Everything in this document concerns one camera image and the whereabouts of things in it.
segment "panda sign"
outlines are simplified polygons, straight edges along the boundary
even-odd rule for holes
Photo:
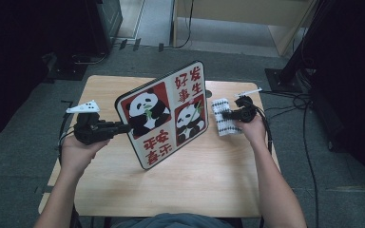
[[[208,126],[202,62],[155,79],[115,102],[143,169],[150,169]]]

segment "person's left hand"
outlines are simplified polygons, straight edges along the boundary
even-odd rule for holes
[[[75,136],[66,137],[62,145],[61,171],[81,178],[96,153],[108,143],[109,140],[85,145]]]

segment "panda face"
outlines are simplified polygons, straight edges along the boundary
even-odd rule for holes
[[[154,93],[145,92],[138,95],[127,107],[129,116],[136,117],[145,114],[147,110],[156,105],[159,101]]]
[[[176,124],[178,128],[188,125],[191,121],[195,121],[200,117],[200,113],[196,110],[195,105],[191,104],[180,111]]]

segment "panda illustration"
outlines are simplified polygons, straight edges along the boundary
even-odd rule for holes
[[[183,143],[187,139],[194,137],[205,126],[199,105],[200,102],[190,104],[180,111],[176,123],[178,143]]]
[[[142,136],[151,129],[164,124],[170,116],[170,109],[164,102],[159,100],[150,88],[147,92],[141,93],[126,105],[129,111],[129,124],[134,136]]]

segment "white object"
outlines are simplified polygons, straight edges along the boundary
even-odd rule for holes
[[[100,107],[96,104],[94,100],[67,109],[67,113],[91,113],[99,111]]]
[[[256,90],[251,90],[251,91],[244,91],[244,92],[241,92],[239,94],[235,94],[234,96],[238,98],[238,97],[250,94],[250,93],[255,93],[255,92],[260,92],[260,91],[262,91],[262,88],[259,88],[259,89],[256,89]]]
[[[221,98],[212,102],[213,114],[215,114],[216,124],[218,125],[219,136],[229,134],[240,134],[241,129],[236,127],[233,120],[224,119],[221,113],[230,112],[229,101],[225,98]]]

